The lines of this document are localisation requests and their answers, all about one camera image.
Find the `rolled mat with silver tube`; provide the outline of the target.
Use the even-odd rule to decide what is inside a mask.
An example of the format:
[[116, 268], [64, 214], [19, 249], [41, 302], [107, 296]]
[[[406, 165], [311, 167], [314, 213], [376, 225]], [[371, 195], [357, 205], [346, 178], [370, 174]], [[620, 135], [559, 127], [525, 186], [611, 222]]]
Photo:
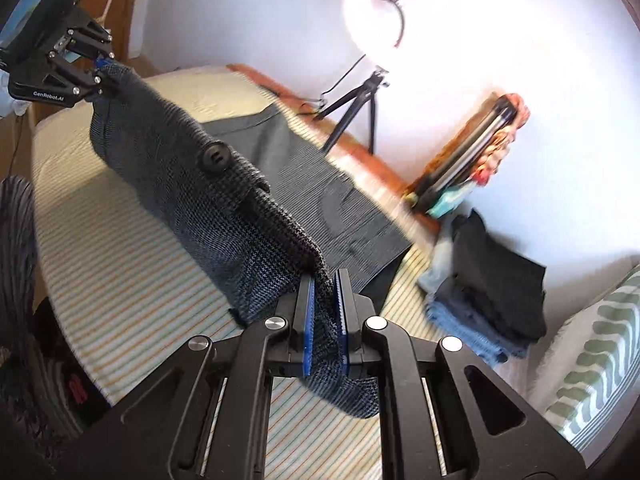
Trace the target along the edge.
[[528, 118], [529, 109], [519, 94], [506, 93], [492, 100], [409, 185], [405, 202], [432, 218], [446, 214], [458, 196], [488, 183]]

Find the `green patterned pillow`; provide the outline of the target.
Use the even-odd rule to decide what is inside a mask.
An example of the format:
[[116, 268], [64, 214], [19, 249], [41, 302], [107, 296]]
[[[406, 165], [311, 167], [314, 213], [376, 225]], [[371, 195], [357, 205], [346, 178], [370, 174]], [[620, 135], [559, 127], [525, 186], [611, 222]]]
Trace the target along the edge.
[[639, 380], [639, 269], [568, 318], [544, 354], [528, 402], [585, 452]]

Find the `black tripod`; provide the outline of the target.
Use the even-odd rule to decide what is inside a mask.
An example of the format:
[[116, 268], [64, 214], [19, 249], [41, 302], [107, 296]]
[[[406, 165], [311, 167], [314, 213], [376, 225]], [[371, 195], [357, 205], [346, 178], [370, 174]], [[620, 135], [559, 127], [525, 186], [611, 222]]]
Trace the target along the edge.
[[386, 86], [385, 78], [387, 74], [387, 70], [383, 70], [381, 67], [378, 67], [365, 81], [363, 81], [362, 84], [360, 84], [359, 87], [353, 88], [344, 94], [344, 96], [341, 96], [337, 101], [326, 106], [323, 110], [320, 110], [319, 113], [314, 115], [314, 121], [318, 122], [348, 104], [348, 109], [334, 126], [329, 137], [324, 141], [321, 148], [323, 154], [328, 154], [329, 151], [334, 148], [334, 145], [341, 139], [341, 136], [346, 132], [349, 125], [354, 121], [360, 110], [366, 104], [369, 105], [368, 153], [371, 155], [374, 154], [376, 129], [378, 128], [378, 106], [376, 105], [376, 94], [378, 93], [379, 88]]

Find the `dark grey checked pants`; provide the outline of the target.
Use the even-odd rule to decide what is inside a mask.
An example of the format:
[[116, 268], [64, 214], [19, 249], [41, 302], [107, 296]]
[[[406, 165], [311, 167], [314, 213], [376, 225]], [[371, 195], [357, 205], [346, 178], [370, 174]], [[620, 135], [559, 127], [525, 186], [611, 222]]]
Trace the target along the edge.
[[288, 125], [282, 110], [198, 122], [131, 68], [101, 67], [90, 140], [107, 166], [229, 301], [236, 322], [273, 314], [303, 276], [314, 280], [306, 386], [346, 414], [378, 412], [371, 379], [344, 371], [335, 271], [381, 307], [410, 249], [401, 229]]

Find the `folded blue jeans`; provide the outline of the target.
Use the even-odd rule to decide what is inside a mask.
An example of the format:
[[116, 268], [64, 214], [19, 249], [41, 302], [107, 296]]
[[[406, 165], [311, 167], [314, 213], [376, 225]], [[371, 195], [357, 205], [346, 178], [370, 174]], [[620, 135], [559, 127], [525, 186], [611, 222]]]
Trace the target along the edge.
[[451, 336], [461, 339], [490, 367], [510, 358], [525, 359], [526, 346], [521, 346], [499, 334], [454, 288], [450, 236], [441, 237], [435, 244], [431, 264], [418, 277], [418, 285], [425, 292], [427, 319]]

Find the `black striped garment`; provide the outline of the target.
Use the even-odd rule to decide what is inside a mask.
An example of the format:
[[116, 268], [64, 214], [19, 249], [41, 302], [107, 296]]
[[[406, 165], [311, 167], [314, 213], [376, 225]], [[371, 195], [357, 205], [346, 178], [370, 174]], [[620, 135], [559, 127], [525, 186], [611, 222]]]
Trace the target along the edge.
[[36, 440], [73, 440], [110, 408], [68, 346], [49, 300], [35, 307], [34, 190], [1, 181], [1, 405]]

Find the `folded black garment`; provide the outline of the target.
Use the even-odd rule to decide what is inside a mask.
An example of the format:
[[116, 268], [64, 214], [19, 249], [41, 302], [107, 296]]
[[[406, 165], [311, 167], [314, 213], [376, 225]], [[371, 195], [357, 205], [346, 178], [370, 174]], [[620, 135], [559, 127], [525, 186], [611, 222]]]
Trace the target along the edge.
[[498, 242], [475, 210], [451, 227], [452, 274], [466, 301], [514, 344], [537, 342], [547, 333], [546, 268]]

